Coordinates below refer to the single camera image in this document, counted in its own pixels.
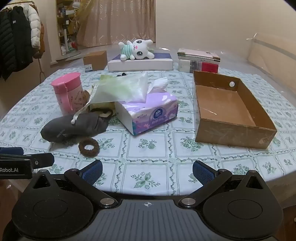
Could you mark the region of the brown knitted hair scrunchie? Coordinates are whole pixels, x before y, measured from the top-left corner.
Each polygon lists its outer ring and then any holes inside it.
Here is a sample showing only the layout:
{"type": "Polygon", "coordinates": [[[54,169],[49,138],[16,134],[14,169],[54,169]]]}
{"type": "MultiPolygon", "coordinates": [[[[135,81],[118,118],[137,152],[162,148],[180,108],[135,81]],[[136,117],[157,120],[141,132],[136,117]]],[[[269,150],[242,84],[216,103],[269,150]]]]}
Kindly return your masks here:
{"type": "Polygon", "coordinates": [[[80,153],[85,157],[95,157],[100,151],[98,142],[93,138],[85,138],[81,140],[78,148],[80,153]]]}

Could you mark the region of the dark grey fabric pouch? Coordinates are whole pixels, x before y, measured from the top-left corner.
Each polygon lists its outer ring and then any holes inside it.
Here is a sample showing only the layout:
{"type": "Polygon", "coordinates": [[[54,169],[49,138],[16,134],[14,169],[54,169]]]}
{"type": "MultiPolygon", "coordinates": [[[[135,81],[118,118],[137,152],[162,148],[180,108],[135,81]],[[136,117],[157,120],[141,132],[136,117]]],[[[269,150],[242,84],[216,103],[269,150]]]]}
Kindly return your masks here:
{"type": "Polygon", "coordinates": [[[48,142],[63,143],[73,138],[94,137],[106,131],[113,115],[111,109],[94,109],[88,113],[66,115],[49,121],[41,130],[41,136],[48,142]]]}

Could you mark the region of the translucent plastic bag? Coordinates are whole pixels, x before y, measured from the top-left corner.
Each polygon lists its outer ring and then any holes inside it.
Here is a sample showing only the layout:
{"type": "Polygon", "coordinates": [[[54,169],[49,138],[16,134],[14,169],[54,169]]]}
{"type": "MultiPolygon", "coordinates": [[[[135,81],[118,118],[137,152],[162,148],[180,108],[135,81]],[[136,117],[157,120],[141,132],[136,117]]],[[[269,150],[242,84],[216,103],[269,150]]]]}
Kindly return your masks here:
{"type": "Polygon", "coordinates": [[[147,90],[147,73],[125,76],[101,75],[93,87],[88,103],[145,102],[147,90]]]}

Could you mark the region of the open cardboard tray box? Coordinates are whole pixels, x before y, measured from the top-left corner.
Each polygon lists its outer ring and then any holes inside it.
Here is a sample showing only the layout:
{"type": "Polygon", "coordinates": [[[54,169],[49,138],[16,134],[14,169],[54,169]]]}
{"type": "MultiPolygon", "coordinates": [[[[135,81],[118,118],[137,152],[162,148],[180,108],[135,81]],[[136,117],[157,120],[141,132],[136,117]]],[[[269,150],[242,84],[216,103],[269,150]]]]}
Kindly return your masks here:
{"type": "Polygon", "coordinates": [[[277,129],[241,79],[193,73],[195,141],[267,149],[277,129]]]}

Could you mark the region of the pink lidded cup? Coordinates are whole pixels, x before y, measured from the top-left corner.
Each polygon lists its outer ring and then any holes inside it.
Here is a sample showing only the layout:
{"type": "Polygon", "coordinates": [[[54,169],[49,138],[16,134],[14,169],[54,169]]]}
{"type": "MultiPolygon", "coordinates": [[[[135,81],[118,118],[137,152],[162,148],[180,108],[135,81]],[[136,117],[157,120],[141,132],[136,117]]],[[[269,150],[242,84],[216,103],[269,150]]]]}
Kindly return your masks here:
{"type": "Polygon", "coordinates": [[[67,73],[51,82],[63,115],[75,114],[86,104],[81,73],[67,73]]]}

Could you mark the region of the floral patterned tablecloth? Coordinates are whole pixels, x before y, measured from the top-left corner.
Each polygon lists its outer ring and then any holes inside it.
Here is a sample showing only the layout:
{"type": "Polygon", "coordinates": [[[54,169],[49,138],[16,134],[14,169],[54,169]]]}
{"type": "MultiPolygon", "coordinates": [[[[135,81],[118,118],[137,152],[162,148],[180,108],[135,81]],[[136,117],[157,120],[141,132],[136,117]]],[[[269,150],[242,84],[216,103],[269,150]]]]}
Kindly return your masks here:
{"type": "MultiPolygon", "coordinates": [[[[85,72],[82,67],[58,70],[23,97],[1,120],[1,145],[22,147],[29,153],[52,152],[52,174],[81,169],[91,162],[80,154],[78,144],[51,144],[40,134],[42,127],[61,116],[51,82],[67,73],[79,72],[84,89],[99,80],[107,70],[85,72]]],[[[234,175],[256,170],[266,181],[277,184],[293,181],[295,171],[295,107],[263,78],[255,74],[220,69],[219,73],[240,78],[263,106],[277,129],[266,150],[196,143],[192,81],[190,73],[150,71],[149,81],[165,77],[168,92],[178,98],[177,117],[142,135],[133,136],[117,118],[107,131],[97,135],[103,163],[98,189],[144,195],[185,195],[200,187],[192,164],[205,162],[214,169],[224,168],[234,175]]]]}

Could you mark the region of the purple tissue pack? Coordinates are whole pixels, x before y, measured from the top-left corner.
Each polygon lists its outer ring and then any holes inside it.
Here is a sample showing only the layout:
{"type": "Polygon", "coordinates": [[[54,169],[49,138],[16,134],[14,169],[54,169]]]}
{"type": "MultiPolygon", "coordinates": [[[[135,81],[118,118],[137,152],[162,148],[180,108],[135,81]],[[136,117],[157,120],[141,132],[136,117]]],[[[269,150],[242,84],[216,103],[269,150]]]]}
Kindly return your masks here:
{"type": "Polygon", "coordinates": [[[145,102],[116,102],[119,121],[134,136],[177,117],[178,99],[166,91],[168,79],[159,78],[148,87],[145,102]]]}

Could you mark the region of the black puffer jacket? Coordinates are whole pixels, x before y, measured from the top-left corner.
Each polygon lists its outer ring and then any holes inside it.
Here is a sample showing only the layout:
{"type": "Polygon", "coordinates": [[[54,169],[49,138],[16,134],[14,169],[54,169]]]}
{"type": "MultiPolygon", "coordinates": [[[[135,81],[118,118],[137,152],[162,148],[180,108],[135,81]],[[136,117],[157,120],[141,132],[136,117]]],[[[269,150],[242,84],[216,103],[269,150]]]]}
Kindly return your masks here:
{"type": "Polygon", "coordinates": [[[33,62],[31,27],[23,8],[1,11],[1,78],[27,68],[33,62]]]}

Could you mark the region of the small brown cardboard box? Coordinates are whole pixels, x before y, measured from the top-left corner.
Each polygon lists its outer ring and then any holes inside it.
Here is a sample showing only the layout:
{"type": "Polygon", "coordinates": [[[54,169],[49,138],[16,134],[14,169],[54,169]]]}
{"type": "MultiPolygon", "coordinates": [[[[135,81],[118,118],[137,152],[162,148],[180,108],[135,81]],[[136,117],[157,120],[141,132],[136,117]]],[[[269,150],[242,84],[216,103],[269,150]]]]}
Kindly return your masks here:
{"type": "Polygon", "coordinates": [[[92,52],[83,57],[85,72],[104,70],[107,66],[107,51],[92,52]]]}

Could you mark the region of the stack of books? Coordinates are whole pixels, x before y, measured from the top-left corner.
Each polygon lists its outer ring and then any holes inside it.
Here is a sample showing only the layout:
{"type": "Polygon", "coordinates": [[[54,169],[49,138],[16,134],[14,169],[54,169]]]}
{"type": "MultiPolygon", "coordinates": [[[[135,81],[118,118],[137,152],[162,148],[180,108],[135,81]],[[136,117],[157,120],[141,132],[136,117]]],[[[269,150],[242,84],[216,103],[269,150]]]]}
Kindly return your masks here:
{"type": "Polygon", "coordinates": [[[190,50],[180,48],[177,51],[179,71],[193,73],[203,71],[218,73],[220,57],[208,51],[190,50]]]}

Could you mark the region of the long white blue box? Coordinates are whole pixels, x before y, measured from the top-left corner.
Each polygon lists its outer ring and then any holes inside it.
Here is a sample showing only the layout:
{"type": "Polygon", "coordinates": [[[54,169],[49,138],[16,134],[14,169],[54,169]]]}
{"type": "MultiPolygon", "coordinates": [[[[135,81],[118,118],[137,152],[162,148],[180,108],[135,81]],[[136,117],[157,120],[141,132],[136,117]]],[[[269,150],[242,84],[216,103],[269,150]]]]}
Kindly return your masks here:
{"type": "Polygon", "coordinates": [[[117,55],[108,62],[108,70],[110,72],[171,71],[173,68],[173,60],[170,53],[154,53],[154,59],[128,59],[126,61],[121,61],[120,55],[117,55]]]}

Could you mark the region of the white plush bunny toy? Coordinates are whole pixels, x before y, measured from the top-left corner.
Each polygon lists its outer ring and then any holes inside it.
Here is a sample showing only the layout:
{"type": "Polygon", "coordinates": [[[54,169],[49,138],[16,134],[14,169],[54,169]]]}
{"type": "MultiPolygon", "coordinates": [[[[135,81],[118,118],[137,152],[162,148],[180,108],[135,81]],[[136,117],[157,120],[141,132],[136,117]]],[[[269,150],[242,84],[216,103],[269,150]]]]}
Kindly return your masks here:
{"type": "Polygon", "coordinates": [[[144,58],[154,59],[154,54],[149,51],[149,46],[153,44],[152,40],[136,39],[133,42],[119,42],[120,60],[142,60],[144,58]]]}

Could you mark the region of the white puffer jacket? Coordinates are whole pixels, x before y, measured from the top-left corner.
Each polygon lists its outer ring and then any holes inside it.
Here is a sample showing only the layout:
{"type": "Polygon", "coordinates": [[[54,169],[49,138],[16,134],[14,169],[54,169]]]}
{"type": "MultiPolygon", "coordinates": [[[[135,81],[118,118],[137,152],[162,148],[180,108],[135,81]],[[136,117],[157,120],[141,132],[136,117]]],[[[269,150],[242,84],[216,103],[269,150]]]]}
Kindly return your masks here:
{"type": "Polygon", "coordinates": [[[31,44],[34,49],[41,47],[41,20],[37,11],[30,5],[25,5],[23,12],[31,29],[31,44]]]}

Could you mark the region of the cluttered wooden shelf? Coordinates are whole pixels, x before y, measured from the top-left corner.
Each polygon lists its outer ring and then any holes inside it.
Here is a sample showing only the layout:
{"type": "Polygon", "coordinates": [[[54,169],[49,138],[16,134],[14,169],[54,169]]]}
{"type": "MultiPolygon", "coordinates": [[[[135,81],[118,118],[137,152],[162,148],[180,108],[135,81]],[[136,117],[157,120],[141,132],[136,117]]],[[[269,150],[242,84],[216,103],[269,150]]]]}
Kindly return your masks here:
{"type": "Polygon", "coordinates": [[[56,1],[57,28],[62,56],[78,50],[76,15],[79,8],[80,1],[56,1]]]}

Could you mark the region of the beige curtain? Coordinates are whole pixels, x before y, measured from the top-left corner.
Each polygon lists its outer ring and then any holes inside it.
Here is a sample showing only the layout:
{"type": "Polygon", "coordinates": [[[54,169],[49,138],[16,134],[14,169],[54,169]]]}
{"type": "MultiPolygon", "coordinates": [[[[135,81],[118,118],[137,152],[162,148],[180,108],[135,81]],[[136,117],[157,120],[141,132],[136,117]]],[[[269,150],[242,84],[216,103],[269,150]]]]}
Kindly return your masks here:
{"type": "Polygon", "coordinates": [[[136,39],[156,41],[155,1],[81,1],[76,14],[77,43],[114,45],[136,39]]]}

